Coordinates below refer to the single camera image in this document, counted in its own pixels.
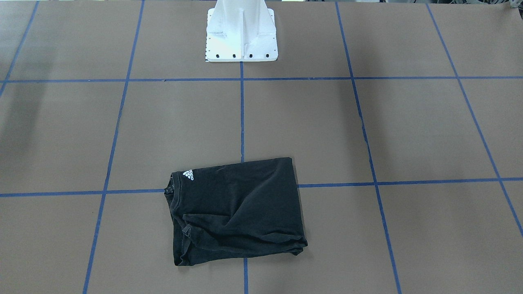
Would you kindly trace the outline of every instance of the black fabric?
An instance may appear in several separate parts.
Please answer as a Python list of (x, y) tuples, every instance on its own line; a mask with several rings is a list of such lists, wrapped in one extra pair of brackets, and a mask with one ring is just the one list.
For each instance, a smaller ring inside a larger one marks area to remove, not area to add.
[(175, 172), (165, 198), (175, 265), (298, 255), (307, 246), (288, 157)]

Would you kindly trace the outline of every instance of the blue tape grid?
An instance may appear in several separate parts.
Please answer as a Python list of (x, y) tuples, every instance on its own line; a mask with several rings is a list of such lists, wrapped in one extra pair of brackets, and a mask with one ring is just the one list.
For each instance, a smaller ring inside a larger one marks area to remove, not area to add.
[[(345, 39), (345, 34), (344, 34), (344, 29), (343, 29), (343, 22), (342, 22), (342, 19), (341, 19), (341, 16), (340, 16), (340, 12), (339, 12), (339, 7), (338, 7), (338, 3), (335, 3), (336, 5), (336, 14), (337, 14), (337, 17), (338, 17), (338, 22), (339, 22), (339, 26), (340, 26), (340, 32), (341, 32), (341, 36), (342, 36), (342, 40), (343, 40), (343, 44), (344, 44), (344, 48), (345, 48), (345, 53), (346, 53), (346, 58), (347, 58), (347, 65), (348, 65), (348, 68), (349, 68), (349, 76), (340, 76), (340, 77), (265, 77), (265, 78), (245, 78), (244, 77), (244, 65), (243, 65), (243, 62), (240, 63), (240, 78), (130, 78), (130, 74), (131, 74), (131, 69), (132, 69), (132, 62), (133, 62), (133, 58), (134, 58), (134, 52), (135, 52), (135, 49), (136, 49), (136, 44), (137, 44), (137, 41), (138, 41), (138, 35), (139, 35), (139, 31), (140, 31), (140, 24), (141, 24), (141, 20), (142, 20), (142, 15), (143, 15), (143, 9), (144, 9), (144, 0), (141, 1), (141, 7), (140, 7), (140, 13), (139, 13), (139, 17), (138, 17), (138, 24), (137, 24), (137, 28), (136, 28), (136, 33), (135, 33), (135, 36), (134, 36), (134, 42), (133, 42), (133, 47), (132, 47), (132, 50), (131, 50), (131, 56), (129, 58), (129, 67), (128, 67), (128, 71), (127, 71), (127, 76), (125, 79), (71, 79), (71, 80), (10, 80), (10, 76), (12, 74), (12, 71), (13, 71), (13, 68), (15, 66), (15, 63), (18, 59), (18, 56), (21, 52), (21, 49), (22, 49), (22, 46), (26, 40), (26, 37), (28, 35), (28, 32), (29, 32), (29, 29), (31, 28), (31, 25), (33, 23), (33, 20), (35, 18), (35, 15), (36, 15), (36, 12), (37, 12), (37, 9), (38, 9), (38, 4), (39, 2), (36, 2), (35, 3), (35, 7), (33, 9), (33, 12), (31, 14), (31, 17), (29, 19), (29, 23), (27, 25), (27, 28), (24, 32), (24, 35), (22, 37), (22, 40), (20, 42), (20, 45), (18, 46), (17, 50), (16, 50), (16, 53), (15, 53), (15, 56), (13, 58), (13, 61), (11, 62), (11, 65), (9, 67), (9, 70), (7, 72), (7, 75), (5, 77), (5, 79), (3, 81), (0, 81), (0, 83), (2, 84), (2, 87), (0, 88), (0, 96), (2, 95), (2, 93), (4, 92), (5, 90), (5, 87), (7, 84), (9, 83), (104, 83), (104, 82), (123, 82), (124, 83), (124, 88), (123, 88), (123, 93), (122, 93), (122, 99), (121, 99), (121, 103), (120, 103), (120, 109), (119, 109), (119, 113), (118, 113), (118, 120), (117, 120), (117, 123), (116, 123), (116, 127), (115, 127), (115, 134), (114, 134), (114, 137), (113, 137), (113, 143), (112, 143), (112, 147), (111, 147), (111, 153), (110, 153), (110, 157), (109, 157), (109, 163), (108, 163), (108, 166), (107, 166), (107, 176), (106, 176), (106, 179), (105, 179), (105, 183), (104, 183), (104, 189), (103, 190), (93, 190), (93, 191), (58, 191), (58, 192), (43, 192), (43, 193), (6, 193), (6, 194), (0, 194), (0, 198), (2, 197), (32, 197), (32, 196), (60, 196), (60, 195), (101, 195), (101, 200), (100, 200), (100, 207), (99, 207), (99, 210), (98, 210), (98, 219), (97, 219), (97, 223), (96, 223), (96, 227), (95, 227), (95, 233), (94, 233), (94, 237), (93, 237), (93, 244), (92, 244), (92, 248), (91, 248), (91, 253), (90, 253), (90, 257), (89, 257), (89, 263), (88, 263), (88, 267), (87, 267), (87, 272), (86, 272), (86, 277), (85, 277), (85, 282), (84, 282), (84, 289), (83, 289), (83, 294), (87, 294), (87, 289), (88, 289), (88, 284), (89, 284), (89, 278), (90, 278), (90, 272), (91, 272), (91, 269), (92, 269), (92, 264), (93, 264), (93, 259), (94, 259), (94, 254), (95, 254), (95, 250), (96, 250), (96, 243), (97, 243), (97, 238), (98, 238), (98, 232), (99, 232), (99, 229), (100, 229), (100, 223), (101, 223), (101, 217), (102, 217), (102, 214), (103, 214), (103, 210), (104, 210), (104, 204), (105, 204), (105, 199), (106, 199), (106, 195), (110, 195), (110, 194), (129, 194), (129, 193), (160, 193), (160, 192), (163, 192), (163, 189), (135, 189), (135, 190), (108, 190), (108, 185), (109, 185), (109, 178), (110, 178), (110, 173), (111, 173), (111, 168), (112, 168), (112, 161), (113, 161), (113, 157), (114, 157), (114, 153), (115, 153), (115, 149), (116, 149), (116, 143), (117, 143), (117, 140), (118, 140), (118, 130), (119, 130), (119, 123), (120, 123), (120, 119), (121, 119), (121, 116), (122, 116), (122, 112), (123, 112), (123, 106), (124, 106), (124, 103), (125, 103), (125, 98), (126, 98), (126, 94), (127, 94), (127, 89), (128, 89), (128, 86), (129, 86), (129, 83), (133, 83), (133, 82), (203, 82), (203, 81), (239, 81), (240, 82), (240, 113), (241, 113), (241, 162), (244, 162), (245, 161), (245, 137), (244, 137), (244, 133), (245, 133), (245, 126), (244, 126), (244, 121), (245, 121), (245, 116), (244, 116), (244, 81), (322, 81), (322, 80), (347, 80), (347, 81), (351, 81), (352, 85), (353, 85), (353, 90), (354, 90), (354, 95), (355, 95), (355, 99), (356, 99), (356, 104), (357, 104), (357, 107), (358, 107), (358, 114), (360, 115), (360, 119), (361, 119), (361, 126), (362, 126), (362, 134), (363, 134), (363, 138), (365, 140), (365, 143), (367, 144), (367, 151), (368, 151), (368, 155), (369, 155), (369, 164), (370, 164), (370, 168), (371, 168), (371, 172), (372, 172), (372, 178), (373, 178), (373, 182), (363, 182), (363, 183), (320, 183), (320, 184), (299, 184), (298, 187), (299, 188), (321, 188), (321, 187), (354, 187), (354, 186), (374, 186), (375, 187), (375, 190), (376, 190), (376, 196), (377, 196), (377, 201), (378, 201), (378, 205), (379, 205), (379, 209), (380, 209), (380, 214), (381, 214), (381, 218), (382, 218), (382, 223), (383, 223), (383, 229), (384, 229), (384, 234), (385, 234), (385, 239), (386, 239), (386, 242), (387, 242), (387, 245), (388, 245), (388, 249), (389, 249), (389, 255), (390, 255), (390, 259), (391, 259), (391, 265), (392, 265), (392, 268), (393, 268), (393, 271), (394, 271), (394, 278), (395, 278), (395, 282), (396, 282), (396, 288), (397, 288), (397, 291), (399, 294), (401, 294), (401, 284), (400, 284), (400, 280), (399, 280), (399, 276), (398, 276), (398, 273), (397, 273), (397, 269), (396, 269), (396, 265), (395, 265), (395, 260), (394, 260), (394, 254), (393, 254), (393, 250), (392, 250), (392, 244), (391, 244), (391, 240), (390, 240), (390, 236), (389, 236), (389, 233), (388, 233), (388, 227), (387, 227), (387, 224), (386, 224), (386, 218), (385, 218), (385, 213), (384, 213), (384, 209), (383, 209), (383, 204), (382, 204), (382, 201), (381, 201), (381, 196), (380, 196), (380, 191), (379, 191), (379, 187), (380, 186), (388, 186), (388, 185), (425, 185), (425, 184), (451, 184), (451, 183), (479, 183), (479, 182), (499, 182), (500, 186), (501, 186), (501, 189), (503, 191), (503, 194), (505, 195), (505, 198), (506, 198), (506, 201), (510, 207), (510, 210), (514, 216), (514, 219), (516, 221), (516, 224), (518, 226), (518, 229), (521, 233), (521, 235), (523, 236), (523, 229), (521, 227), (521, 223), (518, 219), (518, 216), (514, 210), (514, 207), (512, 205), (512, 202), (510, 200), (510, 197), (505, 189), (505, 185), (504, 185), (504, 182), (513, 182), (513, 181), (523, 181), (523, 177), (509, 177), (509, 178), (502, 178), (499, 174), (499, 171), (496, 167), (496, 164), (494, 162), (494, 159), (491, 155), (491, 152), (488, 148), (488, 145), (487, 145), (487, 142), (485, 140), (485, 137), (483, 135), (483, 132), (481, 131), (481, 127), (476, 119), (476, 116), (474, 114), (474, 111), (472, 109), (472, 106), (470, 104), (470, 101), (467, 97), (467, 94), (464, 90), (464, 87), (462, 85), (462, 82), (461, 80), (496, 80), (496, 79), (523, 79), (523, 76), (460, 76), (458, 75), (458, 72), (456, 70), (456, 67), (454, 65), (454, 62), (450, 56), (450, 53), (448, 51), (448, 48), (445, 44), (445, 41), (443, 39), (443, 36), (439, 30), (439, 27), (436, 23), (436, 20), (434, 18), (434, 15), (432, 14), (432, 11), (430, 10), (430, 6), (428, 4), (426, 4), (426, 7), (427, 7), (427, 10), (428, 10), (428, 13), (434, 23), (434, 27), (438, 33), (438, 36), (440, 38), (440, 41), (441, 41), (441, 44), (445, 50), (445, 53), (447, 54), (447, 57), (449, 59), (449, 62), (452, 66), (452, 69), (454, 71), (454, 76), (363, 76), (363, 77), (356, 77), (354, 76), (354, 73), (353, 73), (353, 70), (352, 70), (352, 66), (351, 66), (351, 62), (350, 62), (350, 56), (349, 56), (349, 51), (348, 51), (348, 46), (347, 46), (347, 42), (346, 42), (346, 39)], [(491, 164), (492, 164), (492, 167), (494, 169), (494, 172), (496, 174), (496, 178), (472, 178), (472, 179), (448, 179), (448, 180), (414, 180), (414, 181), (395, 181), (395, 182), (378, 182), (377, 181), (377, 178), (376, 178), (376, 172), (374, 170), (374, 165), (373, 165), (373, 162), (372, 162), (372, 154), (371, 154), (371, 148), (370, 148), (370, 145), (369, 145), (369, 142), (368, 142), (368, 138), (367, 138), (367, 133), (366, 133), (366, 130), (365, 130), (365, 122), (364, 122), (364, 119), (363, 119), (363, 115), (362, 115), (362, 112), (361, 112), (361, 107), (360, 107), (360, 103), (359, 103), (359, 97), (358, 97), (358, 91), (357, 91), (357, 88), (356, 88), (356, 80), (443, 80), (443, 79), (447, 79), (447, 80), (457, 80), (459, 85), (460, 85), (460, 88), (461, 88), (461, 91), (462, 91), (462, 94), (463, 94), (463, 97), (467, 103), (467, 106), (469, 108), (469, 111), (470, 111), (470, 114), (474, 120), (474, 123), (476, 125), (476, 128), (477, 128), (477, 131), (481, 137), (481, 140), (483, 142), (483, 145), (485, 147), (485, 150), (488, 154), (488, 157), (491, 161)], [(245, 294), (248, 294), (248, 265), (247, 265), (247, 259), (245, 258), (244, 260), (244, 293)]]

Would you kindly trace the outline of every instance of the adidas logo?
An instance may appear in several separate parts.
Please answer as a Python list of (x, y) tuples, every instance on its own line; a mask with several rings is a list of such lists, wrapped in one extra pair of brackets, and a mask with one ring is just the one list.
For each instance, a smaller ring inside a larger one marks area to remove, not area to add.
[(184, 176), (190, 178), (191, 180), (195, 180), (195, 178), (192, 176), (192, 169), (184, 172)]

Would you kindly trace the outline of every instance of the folded shirt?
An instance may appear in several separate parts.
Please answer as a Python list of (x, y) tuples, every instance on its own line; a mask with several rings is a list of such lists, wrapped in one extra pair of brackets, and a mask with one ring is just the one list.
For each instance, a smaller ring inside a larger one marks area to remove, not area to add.
[(175, 265), (298, 255), (307, 246), (291, 158), (174, 172), (165, 198)]

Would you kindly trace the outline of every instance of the blue tape line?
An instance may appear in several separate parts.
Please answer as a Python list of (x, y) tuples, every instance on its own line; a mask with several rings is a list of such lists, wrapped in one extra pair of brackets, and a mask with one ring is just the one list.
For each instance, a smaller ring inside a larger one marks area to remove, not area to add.
[(455, 76), (361, 76), (355, 80), (455, 80)]
[[(121, 119), (122, 112), (123, 112), (123, 105), (124, 105), (125, 100), (126, 100), (127, 87), (129, 85), (129, 78), (131, 76), (131, 69), (132, 69), (132, 62), (133, 62), (133, 58), (134, 58), (134, 51), (136, 49), (136, 43), (138, 41), (138, 35), (140, 33), (140, 24), (142, 22), (142, 15), (143, 15), (144, 4), (145, 4), (145, 1), (142, 0), (141, 6), (140, 6), (140, 13), (138, 15), (138, 24), (136, 26), (136, 33), (134, 34), (134, 41), (133, 41), (133, 45), (132, 45), (132, 49), (131, 49), (131, 56), (129, 57), (129, 67), (127, 69), (126, 83), (125, 83), (125, 85), (123, 87), (122, 100), (120, 102), (120, 110), (118, 112), (118, 120), (116, 121), (115, 135), (114, 135), (113, 140), (112, 140), (111, 154), (109, 156), (109, 163), (107, 164), (107, 176), (105, 178), (104, 191), (107, 191), (107, 187), (109, 186), (109, 177), (111, 175), (112, 161), (113, 161), (113, 158), (114, 158), (114, 155), (115, 155), (116, 142), (118, 140), (118, 129), (119, 129), (119, 126), (120, 126), (120, 119)], [(95, 250), (96, 250), (96, 242), (98, 240), (98, 231), (100, 230), (101, 217), (102, 217), (102, 214), (103, 214), (103, 211), (104, 211), (105, 198), (106, 198), (106, 194), (104, 193), (104, 194), (102, 194), (101, 201), (100, 201), (100, 209), (98, 211), (98, 220), (96, 222), (96, 229), (95, 229), (95, 234), (94, 234), (94, 237), (93, 237), (93, 246), (91, 247), (91, 254), (90, 254), (90, 257), (89, 257), (89, 264), (87, 265), (87, 273), (85, 274), (85, 282), (84, 282), (83, 294), (87, 294), (87, 288), (89, 286), (89, 279), (90, 279), (90, 275), (91, 275), (91, 268), (93, 266), (93, 259), (94, 259)]]
[[(241, 133), (241, 162), (245, 162), (245, 116), (244, 116), (244, 75), (243, 61), (240, 61), (240, 122), (242, 127)], [(249, 294), (249, 274), (247, 268), (247, 259), (243, 259), (243, 291)]]
[(18, 45), (18, 48), (16, 49), (15, 56), (13, 57), (13, 61), (11, 61), (11, 65), (9, 66), (9, 70), (7, 71), (7, 75), (5, 76), (5, 80), (2, 83), (2, 88), (0, 88), (0, 97), (2, 96), (2, 93), (5, 90), (5, 86), (7, 82), (9, 81), (9, 78), (11, 77), (11, 73), (13, 72), (13, 69), (15, 68), (16, 60), (18, 59), (18, 56), (20, 55), (20, 51), (22, 50), (22, 45), (24, 45), (24, 42), (26, 41), (27, 34), (29, 33), (29, 29), (31, 28), (32, 22), (35, 19), (36, 10), (38, 9), (38, 3), (39, 1), (36, 1), (35, 7), (33, 8), (33, 12), (31, 14), (31, 18), (29, 19), (29, 22), (27, 23), (26, 31), (24, 32), (24, 35), (22, 36), (22, 40), (20, 41), (20, 44)]
[(104, 212), (105, 194), (102, 194), (100, 199), (100, 207), (98, 208), (98, 218), (96, 220), (95, 234), (93, 236), (93, 244), (91, 245), (91, 253), (89, 255), (89, 263), (87, 264), (87, 273), (85, 274), (83, 294), (87, 294), (87, 287), (89, 286), (89, 278), (91, 270), (93, 269), (93, 260), (95, 258), (96, 243), (98, 242), (98, 233), (100, 232), (101, 215)]
[(246, 77), (245, 81), (325, 81), (325, 80), (350, 80), (348, 76), (332, 77)]
[(365, 122), (363, 120), (363, 114), (361, 112), (361, 105), (360, 105), (360, 102), (359, 102), (358, 90), (356, 88), (356, 81), (354, 80), (352, 64), (350, 62), (350, 56), (349, 56), (349, 50), (348, 50), (348, 46), (347, 46), (347, 41), (345, 40), (345, 33), (344, 33), (344, 30), (343, 30), (342, 17), (341, 17), (341, 15), (339, 13), (338, 2), (336, 2), (336, 14), (338, 15), (339, 28), (340, 28), (340, 31), (342, 33), (343, 45), (345, 47), (345, 55), (347, 57), (347, 65), (349, 67), (349, 73), (350, 73), (350, 77), (351, 77), (350, 80), (351, 80), (351, 82), (353, 84), (354, 98), (356, 99), (356, 105), (358, 107), (358, 114), (359, 114), (359, 117), (360, 117), (360, 120), (361, 120), (361, 130), (363, 131), (363, 138), (365, 140), (365, 144), (367, 145), (367, 152), (369, 153), (370, 170), (372, 172), (372, 180), (373, 180), (374, 188), (376, 190), (376, 197), (377, 197), (378, 205), (379, 205), (379, 208), (380, 208), (381, 221), (382, 221), (382, 224), (383, 224), (383, 230), (385, 232), (385, 239), (386, 239), (386, 242), (387, 242), (387, 247), (389, 249), (389, 256), (390, 256), (390, 260), (391, 260), (392, 270), (394, 272), (394, 280), (396, 281), (396, 289), (397, 289), (398, 294), (402, 294), (402, 292), (401, 292), (401, 285), (400, 285), (400, 278), (399, 278), (399, 276), (397, 274), (396, 261), (394, 259), (394, 253), (393, 253), (393, 250), (392, 250), (392, 243), (391, 243), (390, 236), (389, 236), (389, 228), (387, 226), (387, 221), (386, 221), (386, 218), (385, 218), (385, 212), (383, 210), (383, 204), (382, 204), (382, 201), (381, 201), (380, 189), (379, 189), (379, 186), (378, 186), (378, 181), (376, 179), (376, 171), (374, 170), (374, 163), (372, 161), (372, 154), (370, 152), (370, 144), (369, 144), (369, 140), (367, 138), (367, 131), (365, 130)]
[(237, 77), (188, 77), (188, 78), (130, 78), (130, 82), (216, 82), (216, 81), (239, 81)]
[(74, 195), (99, 195), (103, 191), (64, 191), (64, 192), (34, 192), (34, 193), (5, 193), (0, 198), (7, 197), (38, 197), (38, 196), (74, 196)]
[(163, 193), (164, 189), (107, 190), (106, 194)]
[(243, 259), (243, 293), (249, 294), (249, 272), (246, 258)]
[(507, 75), (507, 76), (460, 76), (460, 79), (473, 80), (500, 80), (500, 79), (518, 79), (523, 78), (523, 75)]
[[(504, 182), (523, 182), (523, 177), (501, 178)], [(423, 185), (423, 184), (452, 184), (452, 183), (481, 183), (497, 182), (497, 178), (472, 178), (472, 179), (443, 179), (443, 180), (404, 180), (395, 182), (377, 182), (378, 186), (391, 185)], [(323, 184), (299, 184), (298, 188), (323, 188), (323, 187), (355, 187), (374, 186), (373, 182), (356, 183), (323, 183)], [(141, 194), (141, 193), (163, 193), (164, 189), (133, 189), (133, 190), (92, 190), (92, 191), (56, 191), (56, 192), (30, 192), (30, 193), (3, 193), (0, 198), (7, 197), (38, 197), (38, 196), (75, 196), (75, 195), (101, 195), (109, 194)]]
[(356, 187), (356, 186), (374, 186), (374, 183), (373, 182), (362, 182), (362, 183), (299, 184), (298, 188)]
[(243, 78), (243, 61), (240, 62), (240, 122), (242, 127), (241, 133), (241, 162), (245, 161), (245, 102), (244, 102), (244, 78)]
[(447, 45), (445, 44), (445, 41), (443, 40), (443, 36), (441, 35), (441, 31), (439, 30), (438, 24), (436, 23), (436, 19), (434, 18), (434, 15), (432, 14), (432, 11), (430, 10), (430, 6), (428, 4), (425, 4), (427, 7), (428, 13), (430, 14), (430, 18), (432, 19), (432, 22), (434, 23), (434, 27), (436, 28), (436, 31), (438, 32), (439, 39), (441, 40), (441, 44), (443, 45), (443, 48), (445, 49), (445, 53), (447, 54), (447, 57), (449, 59), (450, 65), (452, 66), (452, 70), (454, 71), (454, 75), (456, 75), (456, 79), (458, 80), (459, 86), (461, 88), (461, 93), (463, 94), (463, 97), (465, 98), (465, 102), (467, 103), (467, 107), (469, 108), (470, 115), (472, 116), (472, 119), (474, 120), (474, 124), (476, 125), (477, 132), (479, 133), (481, 137), (481, 141), (483, 142), (483, 146), (485, 147), (485, 150), (487, 151), (488, 158), (491, 161), (492, 168), (494, 169), (494, 172), (496, 173), (497, 179), (499, 181), (499, 184), (501, 185), (501, 189), (503, 190), (503, 194), (505, 195), (505, 199), (507, 200), (508, 206), (510, 207), (510, 210), (512, 212), (512, 215), (514, 216), (514, 220), (516, 221), (516, 224), (519, 229), (519, 233), (523, 237), (523, 228), (521, 227), (521, 222), (518, 219), (518, 216), (516, 214), (516, 210), (514, 209), (514, 206), (512, 205), (512, 201), (510, 200), (510, 197), (508, 196), (507, 190), (505, 189), (505, 184), (503, 184), (503, 181), (501, 179), (501, 176), (499, 174), (499, 171), (496, 167), (496, 163), (494, 162), (494, 159), (492, 157), (492, 154), (490, 152), (490, 149), (488, 148), (487, 142), (485, 140), (485, 136), (483, 136), (483, 132), (481, 131), (480, 124), (478, 123), (476, 119), (476, 115), (474, 114), (474, 111), (472, 110), (472, 106), (470, 104), (469, 98), (467, 97), (467, 94), (465, 92), (465, 89), (463, 87), (463, 84), (461, 83), (460, 76), (458, 75), (458, 71), (456, 70), (456, 67), (454, 65), (454, 62), (452, 61), (452, 58), (450, 57), (449, 50), (447, 48)]
[(125, 82), (124, 78), (94, 78), (77, 80), (15, 80), (7, 81), (11, 84), (39, 84), (39, 83), (106, 83), (106, 82)]
[(8, 197), (40, 197), (40, 196), (77, 196), (77, 195), (101, 195), (101, 194), (142, 194), (163, 193), (164, 189), (134, 189), (134, 190), (93, 190), (93, 191), (58, 191), (58, 192), (30, 192), (30, 193), (4, 193), (0, 198)]
[(497, 178), (401, 180), (401, 181), (397, 181), (397, 182), (378, 182), (378, 185), (391, 186), (391, 185), (452, 184), (452, 183), (480, 183), (480, 182), (497, 182), (497, 181), (499, 181)]
[[(502, 79), (522, 79), (523, 76), (460, 76), (462, 80), (502, 80)], [(343, 81), (350, 80), (346, 76), (333, 77), (246, 77), (244, 81)], [(455, 80), (455, 76), (355, 76), (355, 80)], [(130, 78), (129, 82), (217, 82), (217, 81), (240, 81), (238, 77), (223, 78)], [(0, 83), (102, 83), (102, 82), (125, 82), (125, 78), (93, 78), (93, 79), (72, 79), (72, 80), (14, 80), (0, 81)]]
[(511, 182), (511, 181), (518, 181), (518, 180), (523, 180), (523, 177), (513, 177), (513, 178), (501, 178), (501, 180), (503, 181), (508, 181), (508, 182)]

